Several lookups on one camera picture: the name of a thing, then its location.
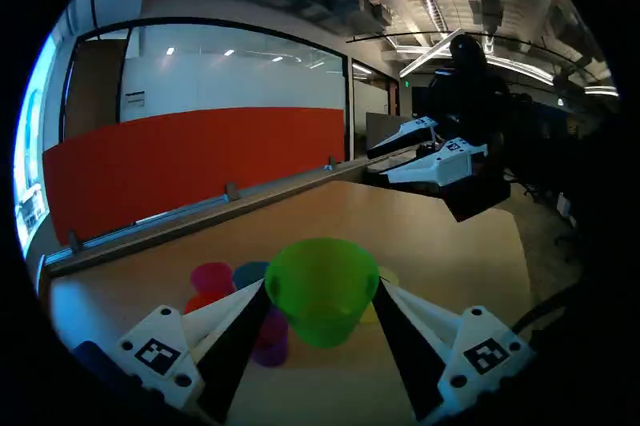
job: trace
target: person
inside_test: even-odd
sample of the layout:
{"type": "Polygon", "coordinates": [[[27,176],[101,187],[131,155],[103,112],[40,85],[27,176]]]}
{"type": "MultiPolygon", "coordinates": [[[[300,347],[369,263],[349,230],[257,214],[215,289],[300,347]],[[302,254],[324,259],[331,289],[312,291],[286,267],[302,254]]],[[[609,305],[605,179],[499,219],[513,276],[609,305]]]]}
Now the person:
{"type": "Polygon", "coordinates": [[[497,153],[510,109],[509,88],[489,71],[482,47],[469,34],[454,38],[450,52],[454,68],[435,75],[418,116],[437,121],[436,133],[445,140],[459,136],[497,153]]]}

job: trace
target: orange wall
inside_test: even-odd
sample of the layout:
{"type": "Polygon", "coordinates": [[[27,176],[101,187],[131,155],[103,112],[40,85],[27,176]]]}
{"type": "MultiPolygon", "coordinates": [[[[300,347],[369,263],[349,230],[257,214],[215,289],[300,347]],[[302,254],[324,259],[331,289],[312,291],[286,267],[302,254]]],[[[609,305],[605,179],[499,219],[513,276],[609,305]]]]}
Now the orange wall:
{"type": "Polygon", "coordinates": [[[81,240],[154,214],[344,161],[341,109],[196,110],[127,121],[45,151],[58,240],[81,240]]]}

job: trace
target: door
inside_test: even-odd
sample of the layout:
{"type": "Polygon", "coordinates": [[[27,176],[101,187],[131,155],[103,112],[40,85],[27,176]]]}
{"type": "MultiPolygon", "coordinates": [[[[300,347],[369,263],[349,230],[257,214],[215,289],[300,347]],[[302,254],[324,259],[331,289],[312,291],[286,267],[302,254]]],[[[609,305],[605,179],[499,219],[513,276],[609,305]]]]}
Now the door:
{"type": "Polygon", "coordinates": [[[64,112],[64,139],[118,122],[118,85],[126,40],[90,40],[78,45],[64,112]]]}

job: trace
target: green plastic cup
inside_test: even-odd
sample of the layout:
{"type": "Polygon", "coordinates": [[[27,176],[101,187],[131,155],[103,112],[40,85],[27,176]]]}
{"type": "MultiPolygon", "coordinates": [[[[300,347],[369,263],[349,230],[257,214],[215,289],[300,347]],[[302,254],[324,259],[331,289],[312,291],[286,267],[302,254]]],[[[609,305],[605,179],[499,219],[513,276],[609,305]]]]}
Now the green plastic cup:
{"type": "Polygon", "coordinates": [[[371,255],[349,241],[314,238],[284,248],[266,270],[266,291],[307,343],[331,348],[347,340],[379,282],[371,255]]]}

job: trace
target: ceiling light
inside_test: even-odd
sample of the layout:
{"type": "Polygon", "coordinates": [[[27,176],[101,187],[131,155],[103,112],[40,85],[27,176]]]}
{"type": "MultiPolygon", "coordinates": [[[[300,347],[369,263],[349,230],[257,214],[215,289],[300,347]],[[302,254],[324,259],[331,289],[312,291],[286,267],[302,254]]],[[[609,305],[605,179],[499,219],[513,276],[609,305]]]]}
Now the ceiling light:
{"type": "Polygon", "coordinates": [[[392,37],[384,37],[389,43],[391,43],[391,46],[393,46],[395,49],[398,48],[398,43],[396,43],[392,37]]]}
{"type": "Polygon", "coordinates": [[[486,62],[490,65],[500,66],[501,68],[514,71],[515,73],[524,74],[529,78],[538,80],[539,82],[542,82],[548,86],[554,85],[554,77],[551,74],[548,74],[545,70],[540,70],[535,66],[514,62],[512,60],[507,60],[506,58],[495,56],[486,57],[486,62]]]}
{"type": "Polygon", "coordinates": [[[585,94],[603,94],[606,96],[618,96],[615,86],[585,86],[585,94]]]}
{"type": "MultiPolygon", "coordinates": [[[[442,49],[442,51],[437,51],[434,53],[433,52],[434,48],[440,49],[441,47],[438,45],[433,46],[431,48],[426,46],[398,46],[397,51],[399,53],[414,53],[414,54],[420,53],[422,54],[422,56],[425,56],[426,54],[430,54],[430,56],[426,60],[424,60],[424,62],[428,62],[431,58],[435,58],[435,57],[451,58],[451,52],[446,51],[445,49],[442,49]]],[[[513,60],[509,60],[507,58],[500,58],[494,55],[487,55],[486,62],[493,66],[499,66],[501,68],[505,68],[507,70],[514,71],[516,73],[524,74],[530,78],[538,80],[539,82],[545,83],[548,86],[552,86],[554,84],[554,77],[551,74],[548,74],[545,70],[542,70],[536,66],[527,65],[526,63],[514,62],[513,60]]],[[[407,73],[403,73],[410,66],[413,66],[414,63],[409,64],[409,66],[407,66],[404,70],[400,72],[400,78],[402,78],[403,76],[406,76],[408,73],[410,73],[411,71],[415,70],[415,68],[418,68],[418,66],[420,66],[420,65],[417,65],[412,70],[409,70],[407,73]]]]}
{"type": "Polygon", "coordinates": [[[355,63],[353,64],[353,67],[354,67],[356,70],[360,70],[360,71],[362,71],[363,73],[366,73],[366,74],[372,74],[372,73],[373,73],[373,71],[368,70],[368,69],[367,69],[367,68],[365,68],[364,66],[356,65],[355,63]]]}
{"type": "Polygon", "coordinates": [[[585,94],[603,94],[605,96],[615,96],[618,97],[617,91],[611,90],[585,90],[585,94]]]}
{"type": "Polygon", "coordinates": [[[459,34],[463,34],[464,31],[462,28],[458,28],[448,37],[443,38],[438,43],[429,48],[429,51],[420,55],[417,59],[413,60],[407,67],[400,70],[400,78],[405,77],[407,74],[411,73],[413,70],[417,69],[419,66],[427,63],[431,58],[433,58],[438,53],[443,52],[447,48],[449,48],[449,44],[451,40],[457,37],[459,34]]]}

